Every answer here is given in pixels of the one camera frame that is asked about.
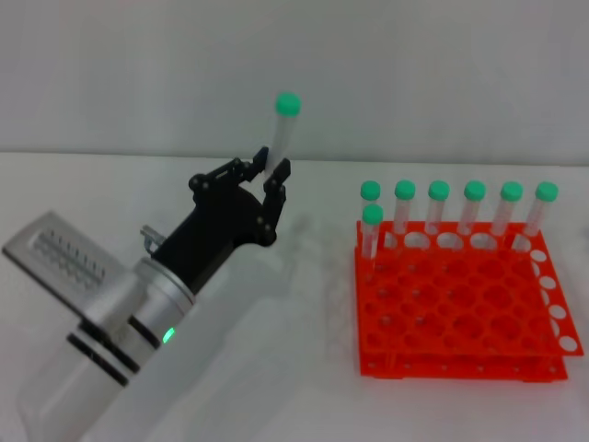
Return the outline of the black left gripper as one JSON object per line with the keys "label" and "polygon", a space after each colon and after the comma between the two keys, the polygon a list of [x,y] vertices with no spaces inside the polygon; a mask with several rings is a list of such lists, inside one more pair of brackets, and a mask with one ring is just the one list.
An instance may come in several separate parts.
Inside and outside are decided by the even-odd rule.
{"label": "black left gripper", "polygon": [[218,195],[196,197],[190,215],[152,254],[152,259],[175,274],[197,294],[243,245],[269,247],[286,201],[284,183],[291,175],[290,160],[283,159],[263,184],[259,201],[238,184],[251,182],[265,169],[269,148],[262,147],[250,161],[238,157],[203,175],[206,182],[235,184]]}

